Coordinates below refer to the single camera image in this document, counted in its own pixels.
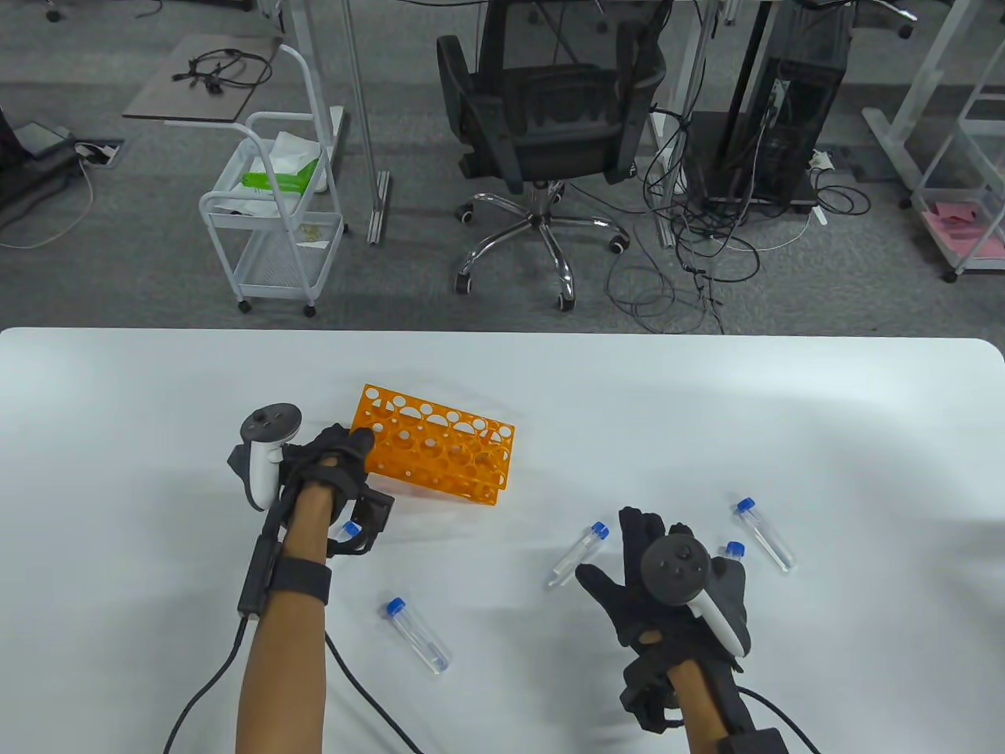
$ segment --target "green package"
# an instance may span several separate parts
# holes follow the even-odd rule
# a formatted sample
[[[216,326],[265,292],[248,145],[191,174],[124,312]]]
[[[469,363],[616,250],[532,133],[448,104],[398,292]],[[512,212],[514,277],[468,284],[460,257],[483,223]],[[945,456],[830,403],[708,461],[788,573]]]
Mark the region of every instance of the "green package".
[[[311,183],[311,178],[314,176],[314,171],[317,167],[318,160],[313,160],[304,166],[304,169],[296,175],[276,173],[275,180],[279,184],[279,190],[284,193],[295,192],[303,196],[304,192],[308,190],[308,184]],[[245,174],[241,179],[241,185],[247,188],[261,189],[262,191],[272,190],[272,187],[268,185],[268,176],[264,173]]]

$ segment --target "chrome chair base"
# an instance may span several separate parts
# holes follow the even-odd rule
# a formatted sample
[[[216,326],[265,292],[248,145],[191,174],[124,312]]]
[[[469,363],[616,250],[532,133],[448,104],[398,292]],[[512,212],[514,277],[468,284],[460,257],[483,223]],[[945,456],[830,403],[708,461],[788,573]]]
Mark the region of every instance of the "chrome chair base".
[[[573,279],[569,262],[562,252],[562,247],[559,246],[555,235],[552,233],[552,228],[574,226],[609,230],[614,233],[614,236],[608,241],[607,248],[615,254],[620,254],[628,248],[628,232],[613,220],[608,220],[604,217],[566,217],[563,215],[553,215],[552,205],[562,200],[564,191],[564,181],[535,183],[531,186],[530,203],[527,207],[523,207],[506,197],[489,193],[477,193],[466,204],[457,207],[454,215],[465,225],[473,218],[474,202],[491,204],[511,214],[517,215],[521,219],[516,224],[489,235],[467,254],[454,278],[454,292],[461,296],[471,293],[471,268],[474,266],[474,262],[502,241],[508,241],[524,231],[530,230],[536,231],[541,235],[541,239],[544,241],[545,247],[552,257],[555,271],[558,273],[561,285],[558,302],[559,311],[568,312],[572,310],[576,306],[576,284]]]

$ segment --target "dark tabletop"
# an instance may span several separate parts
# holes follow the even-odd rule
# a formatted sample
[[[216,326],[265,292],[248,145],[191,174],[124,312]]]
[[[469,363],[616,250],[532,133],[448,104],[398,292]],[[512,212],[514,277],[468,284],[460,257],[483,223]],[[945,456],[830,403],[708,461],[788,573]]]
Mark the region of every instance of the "dark tabletop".
[[[233,47],[242,52],[260,55],[271,62],[281,43],[279,37],[190,34],[178,43],[157,73],[129,104],[123,117],[155,121],[233,123],[240,117],[253,88],[224,85],[222,93],[212,95],[206,90],[202,81],[190,86],[191,79],[174,81],[171,76],[186,72],[190,58],[222,47]],[[199,65],[199,70],[208,72],[212,67],[207,61]],[[228,68],[223,75],[250,83],[257,80],[264,67],[258,60],[244,59]]]

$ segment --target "orange test tube rack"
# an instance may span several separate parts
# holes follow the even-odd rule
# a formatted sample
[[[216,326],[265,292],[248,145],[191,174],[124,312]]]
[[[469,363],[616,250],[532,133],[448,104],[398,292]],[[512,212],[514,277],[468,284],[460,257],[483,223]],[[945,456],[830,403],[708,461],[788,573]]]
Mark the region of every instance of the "orange test tube rack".
[[[494,506],[510,481],[516,428],[376,385],[363,388],[353,429],[376,443],[367,470]]]

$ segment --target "clear plastic tube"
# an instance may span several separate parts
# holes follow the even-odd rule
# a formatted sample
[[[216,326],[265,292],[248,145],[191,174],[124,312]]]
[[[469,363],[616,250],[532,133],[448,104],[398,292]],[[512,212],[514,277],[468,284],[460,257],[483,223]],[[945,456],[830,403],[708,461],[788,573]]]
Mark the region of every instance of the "clear plastic tube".
[[[590,527],[590,531],[574,544],[569,552],[563,555],[562,559],[552,568],[545,588],[554,589],[568,581],[576,570],[576,566],[588,561],[603,546],[608,534],[610,534],[610,530],[599,521]]]
[[[415,650],[426,667],[437,676],[447,669],[450,659],[443,644],[437,639],[429,627],[412,612],[401,597],[395,597],[387,604],[387,616],[405,637],[409,646]]]
[[[783,573],[788,573],[796,567],[796,557],[792,554],[792,550],[785,544],[785,541],[751,498],[745,498],[737,504],[736,516],[740,523],[750,530],[754,539],[761,544]]]

